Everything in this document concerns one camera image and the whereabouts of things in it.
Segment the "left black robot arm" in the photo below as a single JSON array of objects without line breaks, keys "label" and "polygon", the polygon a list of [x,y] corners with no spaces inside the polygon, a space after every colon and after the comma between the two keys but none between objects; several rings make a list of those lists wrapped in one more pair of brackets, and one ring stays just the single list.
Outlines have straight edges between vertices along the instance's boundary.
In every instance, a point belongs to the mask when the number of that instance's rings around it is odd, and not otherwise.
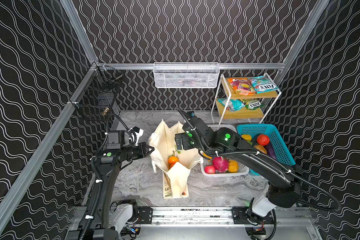
[{"label": "left black robot arm", "polygon": [[69,231],[68,240],[118,240],[125,224],[137,219],[137,206],[133,203],[121,204],[122,210],[111,212],[114,185],[122,169],[123,162],[147,157],[155,150],[146,143],[137,145],[106,144],[91,161],[95,173],[95,183],[90,193],[87,208],[77,228]]}]

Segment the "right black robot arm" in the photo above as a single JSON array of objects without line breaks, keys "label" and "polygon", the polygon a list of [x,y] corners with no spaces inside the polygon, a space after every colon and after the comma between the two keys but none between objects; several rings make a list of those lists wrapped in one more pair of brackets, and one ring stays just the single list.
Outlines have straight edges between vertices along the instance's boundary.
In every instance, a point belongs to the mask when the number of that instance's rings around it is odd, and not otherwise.
[{"label": "right black robot arm", "polygon": [[[185,124],[184,132],[175,135],[178,150],[196,149],[203,158],[225,157],[245,165],[268,180],[268,192],[251,201],[248,216],[263,218],[277,207],[290,208],[295,203],[327,212],[341,210],[341,203],[334,195],[303,179],[297,167],[282,164],[262,153],[228,128],[212,130],[202,119],[196,117],[194,112],[179,112]],[[303,201],[302,184],[328,196],[334,201],[334,207],[326,208]]]}]

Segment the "orange tangerine with leaf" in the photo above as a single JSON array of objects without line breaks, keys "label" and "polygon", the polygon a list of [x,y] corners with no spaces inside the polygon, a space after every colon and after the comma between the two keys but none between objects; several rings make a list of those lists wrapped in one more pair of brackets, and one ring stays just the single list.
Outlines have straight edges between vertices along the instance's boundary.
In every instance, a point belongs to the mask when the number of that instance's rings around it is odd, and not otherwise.
[{"label": "orange tangerine with leaf", "polygon": [[168,164],[177,163],[179,162],[179,156],[181,151],[179,151],[177,148],[175,148],[172,152],[172,154],[168,158]]}]

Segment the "floral canvas grocery bag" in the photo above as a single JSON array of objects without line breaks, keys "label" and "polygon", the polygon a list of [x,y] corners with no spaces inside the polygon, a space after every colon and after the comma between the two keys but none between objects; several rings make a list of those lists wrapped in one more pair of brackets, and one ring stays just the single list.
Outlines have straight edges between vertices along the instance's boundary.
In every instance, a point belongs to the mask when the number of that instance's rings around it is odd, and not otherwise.
[{"label": "floral canvas grocery bag", "polygon": [[161,121],[149,138],[149,145],[155,150],[151,153],[154,172],[163,173],[163,198],[188,198],[188,177],[191,169],[204,159],[198,150],[181,150],[175,142],[176,134],[184,132],[183,124],[176,123],[168,127]]}]

